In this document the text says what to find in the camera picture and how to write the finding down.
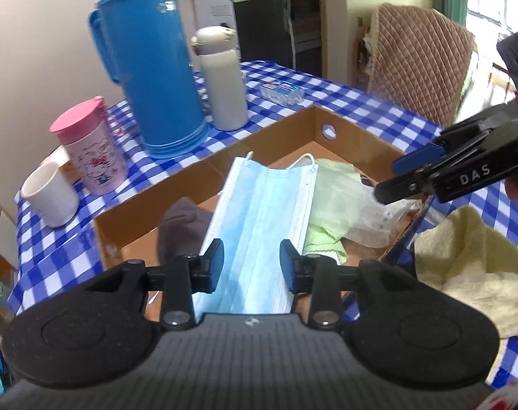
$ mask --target brown cloth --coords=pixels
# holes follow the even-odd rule
[[[367,92],[443,127],[452,124],[473,34],[434,9],[388,3],[373,15],[371,30],[378,45],[370,59]]]
[[[175,202],[158,227],[157,253],[160,264],[175,256],[200,252],[212,213],[198,208],[188,197]]]

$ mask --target white mug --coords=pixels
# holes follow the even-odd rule
[[[79,208],[79,197],[56,162],[47,162],[34,170],[20,192],[51,228],[65,225]]]

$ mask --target yellow towel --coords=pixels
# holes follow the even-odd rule
[[[518,249],[463,206],[415,239],[416,276],[486,314],[501,338],[518,334]]]

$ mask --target blue face mask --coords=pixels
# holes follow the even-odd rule
[[[212,294],[193,295],[203,313],[288,313],[293,295],[280,268],[280,242],[302,252],[317,164],[269,169],[237,157],[217,203],[201,254],[212,239],[224,243],[224,265]]]

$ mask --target dark gray cloth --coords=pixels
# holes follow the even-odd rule
[[[211,212],[198,208],[188,197],[179,199],[168,208],[158,227],[160,264],[170,262],[175,256],[198,254],[211,216]]]

